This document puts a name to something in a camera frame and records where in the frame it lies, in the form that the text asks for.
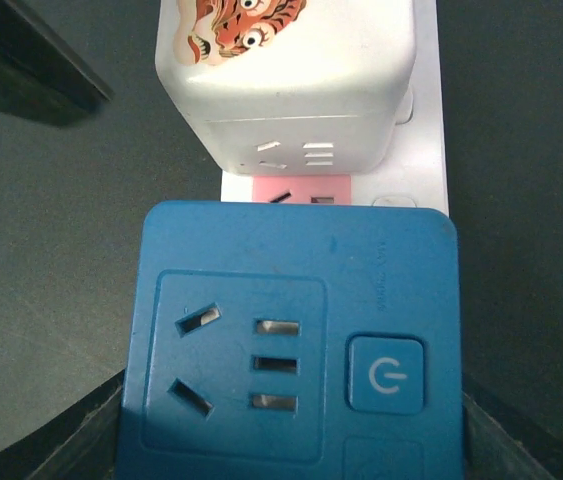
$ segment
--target dark gray surface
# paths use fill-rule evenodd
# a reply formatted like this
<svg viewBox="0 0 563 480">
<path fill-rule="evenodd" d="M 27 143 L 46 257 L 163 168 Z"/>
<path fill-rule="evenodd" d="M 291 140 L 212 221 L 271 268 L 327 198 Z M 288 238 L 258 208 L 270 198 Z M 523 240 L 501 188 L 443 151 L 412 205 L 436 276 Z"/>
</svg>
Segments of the dark gray surface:
<svg viewBox="0 0 563 480">
<path fill-rule="evenodd" d="M 441 0 L 464 368 L 563 439 L 563 1 Z"/>
<path fill-rule="evenodd" d="M 158 1 L 29 4 L 116 98 L 70 131 L 0 115 L 0 449 L 123 368 L 146 212 L 220 184 L 157 79 Z"/>
</svg>

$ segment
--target blue smart plug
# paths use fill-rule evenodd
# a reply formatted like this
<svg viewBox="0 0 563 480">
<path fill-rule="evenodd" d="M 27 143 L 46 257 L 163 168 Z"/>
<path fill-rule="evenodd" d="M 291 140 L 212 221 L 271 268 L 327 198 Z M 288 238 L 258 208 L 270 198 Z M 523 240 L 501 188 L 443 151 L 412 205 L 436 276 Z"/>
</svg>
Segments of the blue smart plug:
<svg viewBox="0 0 563 480">
<path fill-rule="evenodd" d="M 457 241 L 433 210 L 166 202 L 117 480 L 459 480 Z"/>
</svg>

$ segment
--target black object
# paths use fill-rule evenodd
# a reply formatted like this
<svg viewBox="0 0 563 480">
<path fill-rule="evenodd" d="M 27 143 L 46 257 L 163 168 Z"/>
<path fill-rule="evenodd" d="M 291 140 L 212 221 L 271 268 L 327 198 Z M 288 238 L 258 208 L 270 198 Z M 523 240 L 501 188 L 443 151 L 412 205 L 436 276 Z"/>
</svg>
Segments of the black object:
<svg viewBox="0 0 563 480">
<path fill-rule="evenodd" d="M 110 480 L 123 374 L 0 452 L 0 479 Z M 468 480 L 563 479 L 563 442 L 464 378 Z"/>
<path fill-rule="evenodd" d="M 111 96 L 33 11 L 0 0 L 0 112 L 64 127 L 97 114 Z"/>
</svg>

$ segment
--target square button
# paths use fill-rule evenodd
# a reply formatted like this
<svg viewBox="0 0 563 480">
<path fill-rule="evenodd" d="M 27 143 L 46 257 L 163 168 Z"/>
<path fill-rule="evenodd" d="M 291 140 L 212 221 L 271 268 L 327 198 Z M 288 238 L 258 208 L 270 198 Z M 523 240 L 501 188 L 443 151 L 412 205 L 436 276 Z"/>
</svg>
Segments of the square button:
<svg viewBox="0 0 563 480">
<path fill-rule="evenodd" d="M 348 401 L 361 412 L 414 415 L 423 408 L 423 345 L 355 337 L 349 346 Z"/>
<path fill-rule="evenodd" d="M 345 480 L 423 480 L 423 450 L 416 442 L 348 438 Z"/>
</svg>

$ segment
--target socket hole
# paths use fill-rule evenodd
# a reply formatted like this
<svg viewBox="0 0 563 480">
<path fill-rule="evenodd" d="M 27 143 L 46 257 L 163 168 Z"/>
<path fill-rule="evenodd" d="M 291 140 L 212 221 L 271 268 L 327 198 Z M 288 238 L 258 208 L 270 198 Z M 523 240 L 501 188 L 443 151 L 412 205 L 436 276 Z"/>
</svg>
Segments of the socket hole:
<svg viewBox="0 0 563 480">
<path fill-rule="evenodd" d="M 274 197 L 272 200 L 270 200 L 269 203 L 283 203 L 285 202 L 288 198 L 290 198 L 292 196 L 292 194 L 290 192 L 285 192 L 282 193 L 281 195 Z"/>
<path fill-rule="evenodd" d="M 212 410 L 212 404 L 210 402 L 178 379 L 174 382 L 174 385 L 172 385 L 170 392 L 190 405 L 204 417 L 207 417 L 210 410 Z"/>
<path fill-rule="evenodd" d="M 257 320 L 256 333 L 261 335 L 299 335 L 299 323 L 279 320 Z"/>
<path fill-rule="evenodd" d="M 310 197 L 310 203 L 320 203 L 325 205 L 333 205 L 334 197 Z"/>
<path fill-rule="evenodd" d="M 197 328 L 201 328 L 208 323 L 214 322 L 221 318 L 221 312 L 216 306 L 204 308 L 203 310 L 192 314 L 177 322 L 181 336 L 194 332 Z"/>
<path fill-rule="evenodd" d="M 297 409 L 297 397 L 255 394 L 250 395 L 250 406 L 267 410 L 294 412 Z"/>
<path fill-rule="evenodd" d="M 297 361 L 294 358 L 252 357 L 255 370 L 267 372 L 297 373 Z"/>
</svg>

